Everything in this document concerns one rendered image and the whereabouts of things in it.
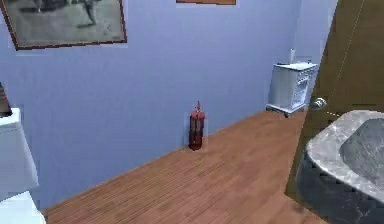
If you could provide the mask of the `red fire extinguisher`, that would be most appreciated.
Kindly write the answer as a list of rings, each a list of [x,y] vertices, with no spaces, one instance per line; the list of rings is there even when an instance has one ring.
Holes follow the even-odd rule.
[[[189,148],[193,151],[202,147],[205,113],[201,110],[200,102],[197,102],[195,110],[190,114]]]

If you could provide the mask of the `white small cabinet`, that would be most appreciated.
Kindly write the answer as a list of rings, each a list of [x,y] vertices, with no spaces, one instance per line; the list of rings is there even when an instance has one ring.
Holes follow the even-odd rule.
[[[266,110],[281,112],[286,118],[302,110],[315,68],[311,62],[274,64]]]

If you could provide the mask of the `silver round door knob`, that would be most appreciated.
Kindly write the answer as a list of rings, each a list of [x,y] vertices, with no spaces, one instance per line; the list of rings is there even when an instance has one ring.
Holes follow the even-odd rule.
[[[326,105],[327,101],[321,97],[318,97],[311,102],[310,108],[313,110],[322,110]]]

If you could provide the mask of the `brown framed grey picture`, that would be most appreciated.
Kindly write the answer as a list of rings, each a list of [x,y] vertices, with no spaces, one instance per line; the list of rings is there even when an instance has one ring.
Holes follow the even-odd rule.
[[[0,0],[16,50],[126,43],[122,0]]]

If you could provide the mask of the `grey stone bathtub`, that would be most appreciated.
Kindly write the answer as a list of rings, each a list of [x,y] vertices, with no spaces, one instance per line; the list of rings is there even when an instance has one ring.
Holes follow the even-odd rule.
[[[384,113],[350,111],[313,137],[296,183],[329,224],[384,224]]]

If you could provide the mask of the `brown room door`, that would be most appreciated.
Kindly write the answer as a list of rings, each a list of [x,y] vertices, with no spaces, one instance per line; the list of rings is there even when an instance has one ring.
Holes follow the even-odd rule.
[[[327,106],[305,114],[285,190],[298,203],[296,172],[308,141],[346,112],[384,113],[384,0],[338,0],[311,98]]]

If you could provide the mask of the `white toilet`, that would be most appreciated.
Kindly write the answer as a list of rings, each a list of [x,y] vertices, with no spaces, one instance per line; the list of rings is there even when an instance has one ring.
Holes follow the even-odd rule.
[[[19,108],[0,118],[0,224],[46,224],[30,190],[39,178]]]

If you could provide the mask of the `dark object on toilet tank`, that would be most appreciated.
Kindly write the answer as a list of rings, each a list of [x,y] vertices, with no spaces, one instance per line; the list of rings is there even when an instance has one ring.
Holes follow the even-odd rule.
[[[12,115],[12,110],[5,93],[5,89],[0,82],[0,118]]]

